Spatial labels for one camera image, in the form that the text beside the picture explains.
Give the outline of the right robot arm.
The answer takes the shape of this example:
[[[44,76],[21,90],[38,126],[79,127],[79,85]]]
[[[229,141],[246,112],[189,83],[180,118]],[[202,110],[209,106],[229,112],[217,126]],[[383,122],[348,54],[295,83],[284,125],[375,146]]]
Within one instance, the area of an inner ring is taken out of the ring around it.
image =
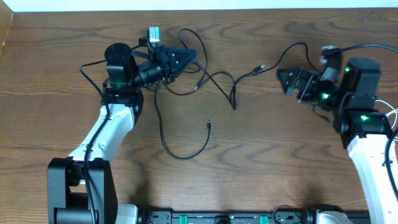
[[[339,70],[319,73],[300,67],[280,68],[276,76],[286,95],[298,90],[300,102],[333,113],[329,119],[358,172],[371,223],[397,223],[397,156],[386,114],[375,109],[380,65],[351,58],[341,83]]]

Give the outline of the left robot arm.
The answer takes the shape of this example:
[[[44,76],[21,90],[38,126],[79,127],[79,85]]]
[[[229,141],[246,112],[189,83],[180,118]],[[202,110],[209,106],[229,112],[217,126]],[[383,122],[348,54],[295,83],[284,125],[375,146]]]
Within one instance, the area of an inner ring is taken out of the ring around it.
[[[138,223],[139,209],[118,201],[111,164],[142,111],[142,88],[173,82],[195,59],[193,49],[146,43],[147,53],[124,43],[104,52],[108,79],[99,89],[100,114],[65,158],[47,167],[49,223]]]

